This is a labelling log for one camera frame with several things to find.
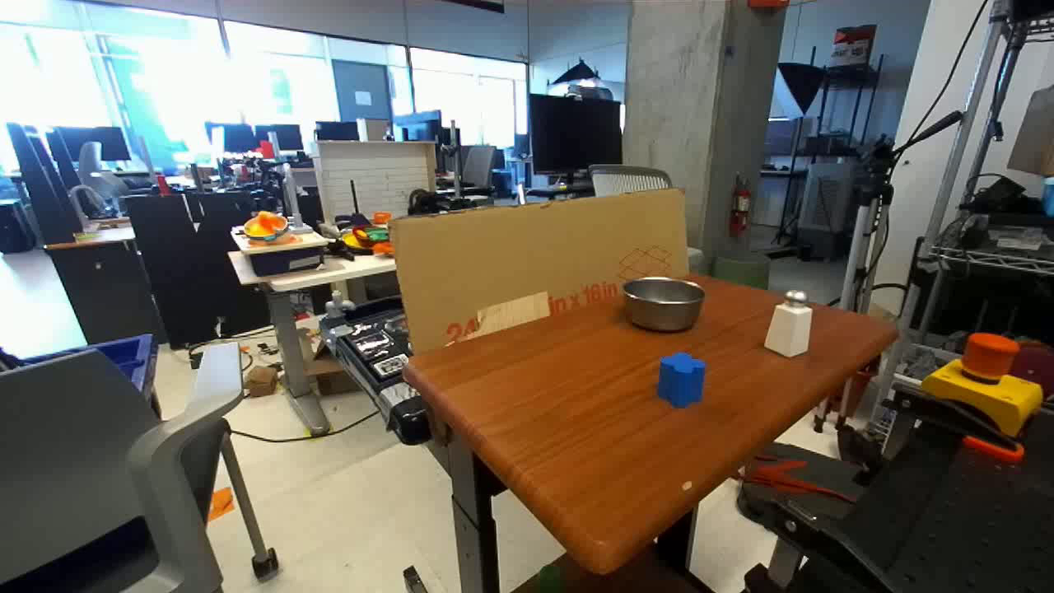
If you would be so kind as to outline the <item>cardboard sheet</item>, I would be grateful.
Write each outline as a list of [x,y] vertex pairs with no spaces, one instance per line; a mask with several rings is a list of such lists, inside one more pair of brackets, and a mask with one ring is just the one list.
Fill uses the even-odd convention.
[[681,189],[401,217],[390,237],[416,353],[474,334],[488,307],[542,293],[561,314],[689,273]]

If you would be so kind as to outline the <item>metal bowl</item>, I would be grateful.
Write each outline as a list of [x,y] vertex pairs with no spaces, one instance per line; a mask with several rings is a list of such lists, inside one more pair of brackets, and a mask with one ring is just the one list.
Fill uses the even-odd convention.
[[638,278],[623,285],[625,315],[635,327],[681,333],[696,325],[707,294],[688,280]]

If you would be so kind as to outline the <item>mesh office chair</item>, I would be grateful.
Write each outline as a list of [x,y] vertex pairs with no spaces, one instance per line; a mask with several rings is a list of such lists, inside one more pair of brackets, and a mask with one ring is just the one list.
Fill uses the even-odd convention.
[[669,174],[648,166],[601,164],[588,169],[594,195],[611,196],[674,187]]

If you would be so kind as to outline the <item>black tool case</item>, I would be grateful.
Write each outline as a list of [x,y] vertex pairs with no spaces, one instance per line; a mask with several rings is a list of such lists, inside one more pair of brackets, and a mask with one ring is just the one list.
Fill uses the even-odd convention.
[[333,292],[319,331],[324,345],[379,410],[387,431],[406,446],[431,439],[424,400],[403,378],[413,349],[401,296],[355,304]]

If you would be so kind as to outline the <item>heap of colourful toys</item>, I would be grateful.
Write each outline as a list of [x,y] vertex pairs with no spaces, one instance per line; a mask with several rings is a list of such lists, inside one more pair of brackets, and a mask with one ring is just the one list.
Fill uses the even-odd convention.
[[354,255],[375,255],[384,258],[392,258],[394,248],[390,239],[388,222],[393,215],[391,212],[376,212],[372,218],[366,218],[365,214],[355,213],[352,215],[340,215],[335,221],[338,223],[340,241]]

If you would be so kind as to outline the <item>blue star-shaped block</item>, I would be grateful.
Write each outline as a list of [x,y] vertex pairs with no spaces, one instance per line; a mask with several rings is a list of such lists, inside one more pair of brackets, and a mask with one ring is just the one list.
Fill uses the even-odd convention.
[[675,353],[662,357],[656,395],[676,409],[701,403],[704,394],[707,365],[688,353]]

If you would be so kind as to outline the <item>white brick-pattern panel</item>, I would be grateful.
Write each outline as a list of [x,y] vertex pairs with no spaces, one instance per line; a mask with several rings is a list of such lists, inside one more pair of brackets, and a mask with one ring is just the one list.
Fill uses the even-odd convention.
[[414,190],[436,190],[436,144],[320,140],[314,157],[324,221],[360,212],[406,217]]

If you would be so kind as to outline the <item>white standing desk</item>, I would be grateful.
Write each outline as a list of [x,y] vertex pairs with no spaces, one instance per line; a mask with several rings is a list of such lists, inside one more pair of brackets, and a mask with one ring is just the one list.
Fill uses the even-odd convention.
[[379,255],[357,256],[354,260],[336,258],[316,269],[264,277],[254,273],[248,255],[231,251],[227,253],[227,258],[241,285],[259,286],[264,290],[268,314],[275,329],[282,358],[287,402],[300,418],[310,436],[327,436],[332,428],[319,402],[319,391],[306,375],[305,354],[295,323],[291,294],[314,286],[336,285],[347,300],[357,304],[366,299],[364,278],[394,273],[395,260],[391,256]]

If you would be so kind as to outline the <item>red fire extinguisher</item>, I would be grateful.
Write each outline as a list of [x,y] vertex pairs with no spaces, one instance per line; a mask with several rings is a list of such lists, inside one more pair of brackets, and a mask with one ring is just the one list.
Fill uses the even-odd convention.
[[730,207],[730,220],[728,221],[728,233],[733,239],[739,239],[749,228],[749,215],[752,209],[752,192],[748,181],[742,174],[735,174],[733,185],[733,200]]

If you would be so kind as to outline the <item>orange and yellow bowl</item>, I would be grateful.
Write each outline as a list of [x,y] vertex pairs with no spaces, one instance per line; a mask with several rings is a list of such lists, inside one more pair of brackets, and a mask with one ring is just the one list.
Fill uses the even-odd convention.
[[287,219],[277,213],[260,211],[255,217],[250,218],[242,226],[242,233],[251,241],[276,241],[284,237],[289,230]]

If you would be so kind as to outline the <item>row of monitors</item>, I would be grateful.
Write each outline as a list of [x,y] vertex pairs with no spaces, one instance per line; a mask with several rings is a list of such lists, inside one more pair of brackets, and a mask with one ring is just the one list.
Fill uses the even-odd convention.
[[238,152],[254,150],[260,140],[267,139],[268,131],[278,131],[280,147],[285,151],[301,150],[307,142],[313,142],[316,129],[328,127],[330,123],[350,123],[357,132],[358,116],[380,117],[385,129],[393,125],[396,140],[410,139],[410,133],[403,130],[419,123],[440,123],[440,111],[425,111],[393,117],[390,105],[379,108],[366,106],[355,113],[340,114],[336,105],[324,102],[320,105],[304,104],[294,106],[245,105],[240,112],[245,119],[234,113],[194,111],[188,106],[177,106],[161,111],[154,105],[147,108],[131,106],[125,123],[113,125],[105,112],[94,111],[75,114],[45,115],[40,123],[55,130],[63,139],[73,161],[78,161],[82,145],[100,142],[102,159],[105,162],[144,161],[143,149],[139,140],[147,143],[147,152],[154,161],[155,169],[173,169],[186,162],[192,154],[210,152],[213,129],[223,129],[226,140],[232,140]]

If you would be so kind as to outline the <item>blue plastic bin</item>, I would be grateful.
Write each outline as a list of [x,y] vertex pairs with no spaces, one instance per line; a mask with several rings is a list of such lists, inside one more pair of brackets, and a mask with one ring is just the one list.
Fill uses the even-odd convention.
[[154,380],[158,342],[154,334],[133,335],[132,337],[119,340],[74,347],[60,350],[60,352],[41,354],[41,356],[30,357],[30,359],[20,359],[19,365],[37,364],[58,359],[58,357],[69,356],[69,354],[82,352],[101,352],[114,365],[117,365],[126,375],[126,378],[139,389],[143,397],[155,400],[156,390]]

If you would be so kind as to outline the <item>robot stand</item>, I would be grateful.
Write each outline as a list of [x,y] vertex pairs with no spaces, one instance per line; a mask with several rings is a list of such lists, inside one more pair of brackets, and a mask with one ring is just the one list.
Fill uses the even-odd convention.
[[768,446],[737,505],[777,542],[743,593],[1054,593],[1054,402],[1020,461],[989,436],[975,414],[922,414],[877,469]]

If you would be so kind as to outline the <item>grey office chair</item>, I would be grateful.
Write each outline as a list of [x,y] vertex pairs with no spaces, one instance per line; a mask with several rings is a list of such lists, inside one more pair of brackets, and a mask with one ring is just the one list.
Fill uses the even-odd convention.
[[219,464],[256,578],[278,574],[226,420],[240,349],[206,349],[177,416],[154,400],[98,348],[0,371],[0,593],[222,593],[207,533]]

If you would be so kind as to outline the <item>yellow emergency stop button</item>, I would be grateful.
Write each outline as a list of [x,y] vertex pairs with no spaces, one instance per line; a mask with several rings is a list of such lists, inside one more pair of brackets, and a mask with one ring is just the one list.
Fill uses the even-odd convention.
[[1039,412],[1042,386],[1014,376],[1021,345],[1004,335],[968,335],[963,356],[929,374],[920,384],[937,400],[978,410],[1001,434],[1017,437]]

